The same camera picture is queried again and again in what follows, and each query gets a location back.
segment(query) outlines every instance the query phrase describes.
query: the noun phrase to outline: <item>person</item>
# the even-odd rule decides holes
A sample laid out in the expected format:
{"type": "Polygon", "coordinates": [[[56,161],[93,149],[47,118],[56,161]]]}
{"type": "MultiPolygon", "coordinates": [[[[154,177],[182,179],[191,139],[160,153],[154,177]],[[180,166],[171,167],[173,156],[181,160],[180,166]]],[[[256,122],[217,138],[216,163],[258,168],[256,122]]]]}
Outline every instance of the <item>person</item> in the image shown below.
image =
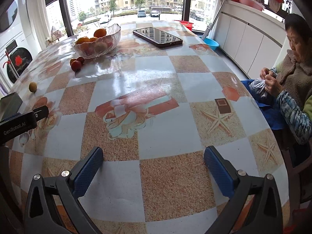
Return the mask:
{"type": "Polygon", "coordinates": [[[312,136],[312,31],[297,14],[285,18],[285,30],[291,50],[276,67],[263,68],[260,78],[297,143],[305,144],[312,136]]]}

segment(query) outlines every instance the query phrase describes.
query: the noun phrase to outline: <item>green sleeve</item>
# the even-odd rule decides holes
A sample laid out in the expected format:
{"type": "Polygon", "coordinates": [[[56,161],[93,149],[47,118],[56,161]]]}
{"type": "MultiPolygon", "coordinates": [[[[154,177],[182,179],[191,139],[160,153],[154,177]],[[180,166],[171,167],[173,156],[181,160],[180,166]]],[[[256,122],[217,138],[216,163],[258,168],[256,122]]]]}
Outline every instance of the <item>green sleeve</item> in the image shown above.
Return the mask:
{"type": "Polygon", "coordinates": [[[312,96],[305,102],[302,112],[306,113],[312,121],[312,96]]]}
{"type": "Polygon", "coordinates": [[[282,63],[283,62],[281,61],[280,63],[276,64],[276,66],[275,66],[277,74],[280,72],[280,66],[282,65],[282,63]]]}

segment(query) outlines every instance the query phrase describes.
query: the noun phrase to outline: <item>black hair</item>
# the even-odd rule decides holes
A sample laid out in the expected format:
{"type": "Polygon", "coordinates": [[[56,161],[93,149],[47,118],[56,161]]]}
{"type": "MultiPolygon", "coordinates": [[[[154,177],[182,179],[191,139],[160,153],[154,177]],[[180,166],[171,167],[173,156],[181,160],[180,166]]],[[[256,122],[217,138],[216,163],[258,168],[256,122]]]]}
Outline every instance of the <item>black hair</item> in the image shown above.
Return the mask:
{"type": "Polygon", "coordinates": [[[305,19],[297,14],[289,14],[285,18],[285,30],[292,28],[308,43],[309,38],[312,38],[312,31],[305,19]]]}

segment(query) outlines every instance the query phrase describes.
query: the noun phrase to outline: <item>floor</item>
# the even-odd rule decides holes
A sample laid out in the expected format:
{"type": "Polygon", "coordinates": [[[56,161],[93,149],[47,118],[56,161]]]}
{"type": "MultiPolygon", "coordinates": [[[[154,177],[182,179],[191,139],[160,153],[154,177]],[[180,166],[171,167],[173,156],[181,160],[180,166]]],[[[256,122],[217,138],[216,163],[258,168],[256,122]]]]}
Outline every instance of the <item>floor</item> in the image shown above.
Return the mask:
{"type": "Polygon", "coordinates": [[[249,79],[244,72],[229,58],[221,49],[217,48],[215,52],[222,58],[222,60],[229,66],[229,68],[237,75],[239,80],[249,79]]]}

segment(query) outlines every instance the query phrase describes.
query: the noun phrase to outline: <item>parked car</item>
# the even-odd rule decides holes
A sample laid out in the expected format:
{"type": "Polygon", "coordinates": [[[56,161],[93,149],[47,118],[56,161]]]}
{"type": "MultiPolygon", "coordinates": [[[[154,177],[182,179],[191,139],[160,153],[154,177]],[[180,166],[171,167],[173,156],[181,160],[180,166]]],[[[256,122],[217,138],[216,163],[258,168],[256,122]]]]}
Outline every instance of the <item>parked car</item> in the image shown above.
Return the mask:
{"type": "Polygon", "coordinates": [[[198,20],[198,21],[204,21],[204,16],[200,13],[196,13],[196,12],[191,11],[190,17],[195,19],[195,20],[198,20]]]}
{"type": "Polygon", "coordinates": [[[100,24],[108,23],[112,19],[110,14],[104,14],[104,16],[101,18],[100,24]]]}
{"type": "Polygon", "coordinates": [[[158,11],[151,11],[150,16],[151,17],[158,17],[159,13],[158,11]]]}
{"type": "Polygon", "coordinates": [[[139,10],[138,11],[138,17],[146,17],[145,10],[139,10]]]}

